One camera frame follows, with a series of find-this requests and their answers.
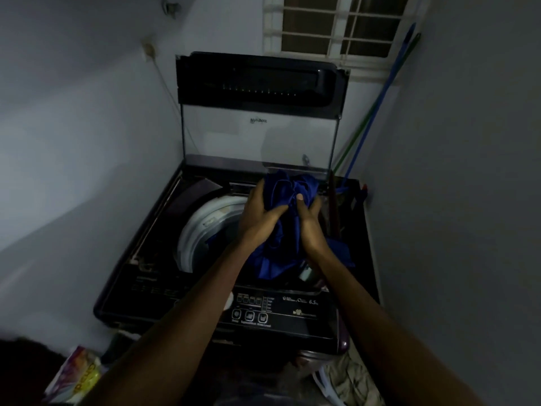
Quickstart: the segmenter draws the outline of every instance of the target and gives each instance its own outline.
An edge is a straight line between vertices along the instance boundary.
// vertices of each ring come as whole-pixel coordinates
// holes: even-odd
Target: blue garment
[[[286,172],[267,174],[263,187],[263,204],[270,211],[280,205],[289,205],[280,217],[273,233],[248,258],[259,279],[274,279],[287,269],[299,266],[306,254],[301,246],[300,219],[296,196],[302,194],[309,207],[318,193],[319,183],[311,175],[289,177]]]

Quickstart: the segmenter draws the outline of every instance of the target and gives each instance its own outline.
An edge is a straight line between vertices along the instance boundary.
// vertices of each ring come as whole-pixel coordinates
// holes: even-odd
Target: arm
[[[281,206],[263,210],[263,181],[252,190],[229,245],[186,297],[156,323],[83,399],[81,405],[176,404],[186,391],[246,259],[271,234]]]
[[[333,292],[355,347],[382,393],[399,404],[482,405],[423,343],[393,321],[329,249],[317,221],[321,202],[308,210],[297,197],[301,238],[311,263]]]

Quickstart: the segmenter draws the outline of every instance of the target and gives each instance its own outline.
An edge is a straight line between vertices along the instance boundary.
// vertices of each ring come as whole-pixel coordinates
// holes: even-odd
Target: transparent lid
[[[186,164],[328,173],[347,85],[334,65],[194,53],[177,75]]]

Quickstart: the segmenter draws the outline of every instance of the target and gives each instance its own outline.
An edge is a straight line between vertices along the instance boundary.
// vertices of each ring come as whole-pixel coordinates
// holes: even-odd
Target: forearm
[[[317,259],[356,348],[389,400],[415,405],[478,405],[460,382],[413,335],[372,299],[332,253]]]
[[[103,376],[82,404],[178,402],[252,249],[242,241],[230,245],[186,297]]]

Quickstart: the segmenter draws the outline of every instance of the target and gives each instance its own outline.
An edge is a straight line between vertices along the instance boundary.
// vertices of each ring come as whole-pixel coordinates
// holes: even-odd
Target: washing machine
[[[95,307],[111,327],[142,334],[194,286],[236,237],[254,185],[267,173],[327,180],[348,74],[333,64],[193,53],[176,58],[183,161],[121,256]],[[359,183],[340,196],[354,275],[377,299]],[[241,270],[212,342],[272,345],[312,358],[339,355],[349,338],[337,306],[303,262],[272,280]]]

